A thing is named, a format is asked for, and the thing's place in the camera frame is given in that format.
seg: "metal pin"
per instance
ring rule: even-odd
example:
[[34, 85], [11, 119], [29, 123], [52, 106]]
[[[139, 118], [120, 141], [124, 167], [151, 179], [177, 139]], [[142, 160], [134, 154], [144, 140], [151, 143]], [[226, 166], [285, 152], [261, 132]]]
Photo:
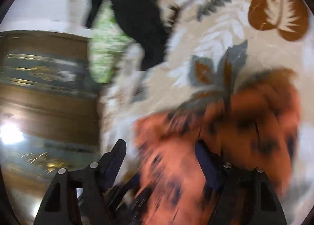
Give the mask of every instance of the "metal pin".
[[264, 170], [262, 170], [262, 169], [260, 169], [260, 168], [256, 168], [256, 171], [257, 171], [258, 173], [264, 173]]
[[224, 163], [224, 167], [225, 167], [226, 169], [229, 169], [229, 168], [232, 167], [232, 165], [231, 165], [230, 162], [225, 162], [225, 163]]
[[90, 167], [91, 169], [97, 168], [97, 167], [98, 167], [98, 162], [92, 162], [92, 163], [89, 165], [89, 167]]
[[65, 168], [61, 168], [58, 170], [58, 174], [64, 174], [66, 172]]

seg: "white fern print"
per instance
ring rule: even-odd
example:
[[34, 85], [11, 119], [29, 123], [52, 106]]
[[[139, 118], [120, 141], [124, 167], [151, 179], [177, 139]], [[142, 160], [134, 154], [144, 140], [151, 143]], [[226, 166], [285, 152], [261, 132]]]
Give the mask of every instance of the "white fern print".
[[167, 42], [167, 50], [169, 52], [173, 52], [175, 50], [185, 32], [186, 27], [179, 27], [176, 32], [171, 35]]
[[267, 14], [267, 21], [278, 29], [295, 32], [290, 26], [297, 26], [293, 23], [299, 17], [294, 17], [293, 0], [266, 0], [267, 8], [264, 12]]
[[183, 62], [182, 66], [175, 68], [174, 70], [167, 73], [168, 77], [177, 78], [177, 81], [173, 84], [173, 86], [185, 87], [188, 86], [188, 78], [187, 75], [189, 73], [189, 64], [188, 62]]
[[248, 8], [248, 3], [238, 1], [233, 2], [233, 7], [225, 8], [228, 14], [218, 17], [217, 24], [207, 30], [194, 49], [195, 55], [212, 58], [216, 67], [224, 52], [233, 45], [233, 37], [244, 39], [243, 27], [249, 26]]

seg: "white wall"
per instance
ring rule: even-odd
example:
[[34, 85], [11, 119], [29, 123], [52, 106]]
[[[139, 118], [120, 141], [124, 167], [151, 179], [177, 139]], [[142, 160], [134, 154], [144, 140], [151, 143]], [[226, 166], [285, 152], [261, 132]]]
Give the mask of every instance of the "white wall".
[[83, 27], [90, 0], [15, 0], [0, 24], [8, 30], [46, 30], [91, 37]]

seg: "orange towel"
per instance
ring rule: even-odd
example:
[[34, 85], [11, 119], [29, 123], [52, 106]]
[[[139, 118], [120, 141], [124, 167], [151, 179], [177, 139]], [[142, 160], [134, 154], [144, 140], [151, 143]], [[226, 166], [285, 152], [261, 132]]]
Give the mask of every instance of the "orange towel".
[[153, 186], [143, 224], [207, 224], [217, 194], [206, 194], [194, 154], [197, 139], [225, 162], [262, 168], [277, 195], [285, 192], [300, 116], [298, 92], [285, 73], [275, 70], [203, 109], [160, 112], [137, 121], [141, 187]]

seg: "black cloth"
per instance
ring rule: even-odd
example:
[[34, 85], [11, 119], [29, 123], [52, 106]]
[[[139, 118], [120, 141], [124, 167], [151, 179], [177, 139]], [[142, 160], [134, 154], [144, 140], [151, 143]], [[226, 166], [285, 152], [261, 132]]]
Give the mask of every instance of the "black cloth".
[[[86, 26], [90, 28], [103, 0], [92, 0], [92, 9]], [[111, 0], [117, 23], [145, 50], [141, 70], [147, 70], [164, 61], [169, 34], [160, 19], [155, 0]]]

